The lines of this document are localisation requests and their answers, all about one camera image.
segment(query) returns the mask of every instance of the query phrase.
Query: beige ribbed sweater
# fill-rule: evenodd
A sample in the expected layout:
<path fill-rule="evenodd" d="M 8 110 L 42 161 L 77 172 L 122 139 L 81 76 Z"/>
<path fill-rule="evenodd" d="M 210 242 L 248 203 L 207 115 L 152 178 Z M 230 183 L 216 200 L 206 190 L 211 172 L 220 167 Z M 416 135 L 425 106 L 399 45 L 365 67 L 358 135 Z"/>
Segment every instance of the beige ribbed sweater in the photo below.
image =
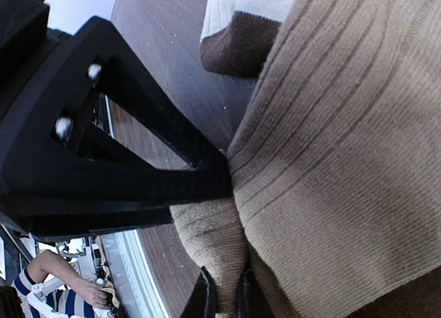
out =
<path fill-rule="evenodd" d="M 345 317 L 441 265 L 440 19 L 295 0 L 228 151 L 234 202 L 172 209 L 219 312 L 248 256 L 277 317 Z"/>

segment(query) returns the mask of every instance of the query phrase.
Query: white wall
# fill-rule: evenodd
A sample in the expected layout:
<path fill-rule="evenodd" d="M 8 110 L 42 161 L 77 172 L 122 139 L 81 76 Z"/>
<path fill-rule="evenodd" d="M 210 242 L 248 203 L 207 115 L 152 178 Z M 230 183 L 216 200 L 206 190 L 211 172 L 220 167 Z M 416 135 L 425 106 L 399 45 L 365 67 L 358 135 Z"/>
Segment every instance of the white wall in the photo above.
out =
<path fill-rule="evenodd" d="M 74 34 L 91 16 L 109 19 L 115 0 L 46 0 L 49 27 Z"/>

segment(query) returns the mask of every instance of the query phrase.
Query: person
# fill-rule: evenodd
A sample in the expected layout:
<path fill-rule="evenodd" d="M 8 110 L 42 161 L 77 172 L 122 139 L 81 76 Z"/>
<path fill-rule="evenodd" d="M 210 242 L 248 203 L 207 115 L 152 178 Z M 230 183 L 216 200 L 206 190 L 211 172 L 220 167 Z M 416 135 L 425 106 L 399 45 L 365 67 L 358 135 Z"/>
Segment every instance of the person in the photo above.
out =
<path fill-rule="evenodd" d="M 93 306 L 108 309 L 107 295 L 101 286 L 83 279 L 60 255 L 44 251 L 22 270 L 12 283 L 21 300 L 25 318 L 42 317 L 31 307 L 26 296 L 34 284 L 44 282 L 48 275 L 54 275 L 68 285 L 70 290 L 56 290 L 47 296 L 47 304 L 59 313 L 95 318 Z"/>

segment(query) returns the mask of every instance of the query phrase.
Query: sleeve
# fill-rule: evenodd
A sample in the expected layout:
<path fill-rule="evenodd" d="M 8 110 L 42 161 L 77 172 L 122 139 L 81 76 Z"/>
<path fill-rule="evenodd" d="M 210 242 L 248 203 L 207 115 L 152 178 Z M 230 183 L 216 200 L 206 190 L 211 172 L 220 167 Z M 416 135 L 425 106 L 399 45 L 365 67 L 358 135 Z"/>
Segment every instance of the sleeve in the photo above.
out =
<path fill-rule="evenodd" d="M 30 278 L 28 270 L 24 269 L 17 278 L 15 278 L 11 286 L 17 290 L 21 301 L 23 301 L 30 293 L 32 285 L 35 285 L 35 282 Z"/>

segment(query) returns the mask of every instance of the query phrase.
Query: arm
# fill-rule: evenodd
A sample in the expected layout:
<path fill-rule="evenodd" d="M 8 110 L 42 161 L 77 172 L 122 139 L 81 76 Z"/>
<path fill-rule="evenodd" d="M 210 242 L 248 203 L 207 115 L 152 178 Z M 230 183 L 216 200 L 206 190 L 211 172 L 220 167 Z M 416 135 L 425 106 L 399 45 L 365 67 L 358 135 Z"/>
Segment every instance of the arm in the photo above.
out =
<path fill-rule="evenodd" d="M 101 286 L 83 279 L 70 264 L 52 251 L 44 251 L 27 267 L 30 278 L 37 284 L 44 282 L 49 274 L 62 280 L 91 306 L 106 309 L 106 295 Z"/>

